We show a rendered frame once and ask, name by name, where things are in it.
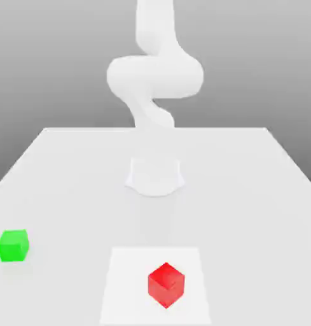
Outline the small green cube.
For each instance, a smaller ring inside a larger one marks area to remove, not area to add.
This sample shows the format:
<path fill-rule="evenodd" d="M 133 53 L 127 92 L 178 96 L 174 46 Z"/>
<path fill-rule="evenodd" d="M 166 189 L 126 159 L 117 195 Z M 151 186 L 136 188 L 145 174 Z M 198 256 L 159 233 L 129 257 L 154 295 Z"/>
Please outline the small green cube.
<path fill-rule="evenodd" d="M 4 230 L 0 237 L 1 262 L 24 261 L 29 251 L 29 238 L 27 231 Z"/>

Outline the small red cube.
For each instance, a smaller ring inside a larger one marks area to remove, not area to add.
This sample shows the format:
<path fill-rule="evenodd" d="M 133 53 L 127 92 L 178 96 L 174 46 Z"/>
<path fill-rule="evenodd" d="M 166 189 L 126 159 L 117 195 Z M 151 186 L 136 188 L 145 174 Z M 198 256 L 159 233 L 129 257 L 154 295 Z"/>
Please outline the small red cube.
<path fill-rule="evenodd" d="M 148 294 L 165 309 L 184 294 L 185 275 L 165 262 L 148 275 Z"/>

